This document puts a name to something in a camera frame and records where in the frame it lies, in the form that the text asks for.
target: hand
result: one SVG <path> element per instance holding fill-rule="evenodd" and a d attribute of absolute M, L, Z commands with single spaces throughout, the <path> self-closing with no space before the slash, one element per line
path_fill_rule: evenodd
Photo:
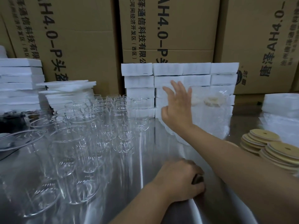
<path fill-rule="evenodd" d="M 181 131 L 192 126 L 192 113 L 191 113 L 191 87 L 186 91 L 181 82 L 171 81 L 175 90 L 174 92 L 168 88 L 163 87 L 163 90 L 168 96 L 168 106 L 162 108 L 163 122 L 174 132 L 180 135 Z"/>
<path fill-rule="evenodd" d="M 191 184 L 196 174 L 203 175 L 204 172 L 192 160 L 167 162 L 150 184 L 157 186 L 170 203 L 188 200 L 205 189 L 203 182 Z"/>

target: stainless steel table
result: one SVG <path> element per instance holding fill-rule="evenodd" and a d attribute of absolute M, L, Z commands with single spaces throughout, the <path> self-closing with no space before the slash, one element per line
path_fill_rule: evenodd
<path fill-rule="evenodd" d="M 256 116 L 233 116 L 227 140 L 238 144 L 244 133 L 256 128 L 257 120 Z M 0 186 L 1 223 L 108 223 L 155 177 L 166 160 L 181 157 L 192 159 L 202 167 L 207 191 L 193 200 L 172 204 L 162 223 L 257 223 L 248 207 L 215 175 L 207 162 L 192 147 L 178 143 L 155 119 L 150 128 L 140 134 L 132 151 L 116 154 L 113 178 L 108 185 L 106 197 L 98 193 L 80 205 L 67 205 L 59 200 L 40 215 L 20 218 L 16 216 Z M 0 168 L 9 163 L 5 160 L 0 162 Z"/>

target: left hand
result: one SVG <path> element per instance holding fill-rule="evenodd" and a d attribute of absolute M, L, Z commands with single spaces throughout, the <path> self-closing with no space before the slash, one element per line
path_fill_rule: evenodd
<path fill-rule="evenodd" d="M 162 195 L 167 196 L 170 203 L 188 200 L 205 189 L 203 182 L 191 184 L 196 174 L 203 175 L 204 172 L 192 160 L 167 162 L 151 184 L 156 185 L 162 191 Z"/>

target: forearm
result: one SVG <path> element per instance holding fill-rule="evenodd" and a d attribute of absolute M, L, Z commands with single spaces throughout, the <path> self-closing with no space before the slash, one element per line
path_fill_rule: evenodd
<path fill-rule="evenodd" d="M 180 136 L 261 220 L 292 223 L 293 214 L 299 209 L 298 179 L 195 125 L 182 130 Z"/>
<path fill-rule="evenodd" d="M 165 193 L 150 183 L 110 224 L 158 224 L 169 205 Z"/>

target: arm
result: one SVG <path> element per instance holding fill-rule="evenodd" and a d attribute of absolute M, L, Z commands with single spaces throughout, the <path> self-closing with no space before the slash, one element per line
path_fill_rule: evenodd
<path fill-rule="evenodd" d="M 192 124 L 191 93 L 181 82 L 164 87 L 168 106 L 163 121 L 188 142 L 262 223 L 298 223 L 299 180 L 261 158 Z"/>
<path fill-rule="evenodd" d="M 200 167 L 190 160 L 166 163 L 155 179 L 146 185 L 133 201 L 110 224 L 158 224 L 169 205 L 195 197 L 204 184 L 192 185 Z"/>

